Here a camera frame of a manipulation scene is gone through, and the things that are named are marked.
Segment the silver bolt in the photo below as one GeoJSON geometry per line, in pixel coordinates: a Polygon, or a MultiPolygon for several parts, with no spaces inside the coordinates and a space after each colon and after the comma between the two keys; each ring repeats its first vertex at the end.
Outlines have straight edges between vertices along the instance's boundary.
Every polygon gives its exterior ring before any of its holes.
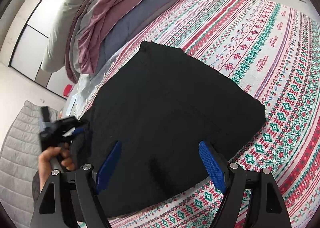
{"type": "Polygon", "coordinates": [[[237,169],[239,166],[238,166],[237,163],[230,163],[230,167],[231,167],[232,169],[237,169]]]}
{"type": "Polygon", "coordinates": [[[59,174],[59,170],[58,169],[55,169],[51,172],[51,175],[57,175],[59,174]]]}
{"type": "Polygon", "coordinates": [[[88,170],[91,168],[91,164],[84,164],[82,167],[84,170],[88,170]]]}
{"type": "Polygon", "coordinates": [[[262,172],[265,173],[266,175],[270,174],[270,170],[267,168],[263,168],[262,172]]]}

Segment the gray blanket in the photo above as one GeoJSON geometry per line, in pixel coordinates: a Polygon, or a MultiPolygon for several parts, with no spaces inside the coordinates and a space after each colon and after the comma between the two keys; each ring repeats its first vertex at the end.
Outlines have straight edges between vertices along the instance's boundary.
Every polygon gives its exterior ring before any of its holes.
{"type": "MultiPolygon", "coordinates": [[[[51,121],[58,112],[49,109],[51,121]]],[[[18,228],[30,226],[32,178],[38,169],[40,106],[25,101],[0,151],[0,202],[18,228]]]]}

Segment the bedspread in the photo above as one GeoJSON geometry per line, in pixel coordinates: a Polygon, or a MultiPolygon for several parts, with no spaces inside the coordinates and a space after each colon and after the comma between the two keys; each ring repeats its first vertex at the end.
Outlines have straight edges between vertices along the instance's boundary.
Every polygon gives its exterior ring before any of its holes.
{"type": "MultiPolygon", "coordinates": [[[[180,0],[116,53],[101,86],[139,50],[142,40],[180,47],[265,105],[266,126],[233,161],[248,170],[267,167],[279,185],[292,227],[305,227],[320,204],[319,25],[267,0],[180,0]]],[[[236,227],[243,225],[249,197],[246,191],[236,227]]],[[[207,179],[111,225],[207,228],[221,200],[222,194],[207,179]]]]}

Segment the patterned blanket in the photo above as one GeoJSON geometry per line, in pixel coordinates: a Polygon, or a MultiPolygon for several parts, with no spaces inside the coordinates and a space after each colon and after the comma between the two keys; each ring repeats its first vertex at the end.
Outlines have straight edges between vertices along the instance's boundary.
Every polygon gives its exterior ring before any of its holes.
{"type": "MultiPolygon", "coordinates": [[[[180,47],[266,106],[266,125],[233,161],[248,170],[267,167],[292,227],[305,227],[320,204],[319,25],[267,0],[180,0],[118,51],[101,86],[139,50],[142,40],[180,47]]],[[[243,225],[249,197],[246,191],[236,227],[243,225]]],[[[207,228],[221,200],[207,179],[111,225],[207,228]]]]}

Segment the hand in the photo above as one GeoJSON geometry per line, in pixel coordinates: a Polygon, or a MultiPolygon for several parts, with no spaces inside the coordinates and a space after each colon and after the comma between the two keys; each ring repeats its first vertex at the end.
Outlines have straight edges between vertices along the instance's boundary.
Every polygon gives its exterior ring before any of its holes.
{"type": "Polygon", "coordinates": [[[39,179],[40,179],[40,191],[42,190],[45,182],[52,172],[50,165],[50,159],[52,157],[58,156],[59,153],[62,155],[64,160],[61,165],[66,167],[67,170],[73,171],[76,169],[75,164],[72,162],[69,151],[69,144],[65,143],[64,148],[61,147],[49,147],[43,151],[38,157],[38,169],[39,169],[39,179]]]}

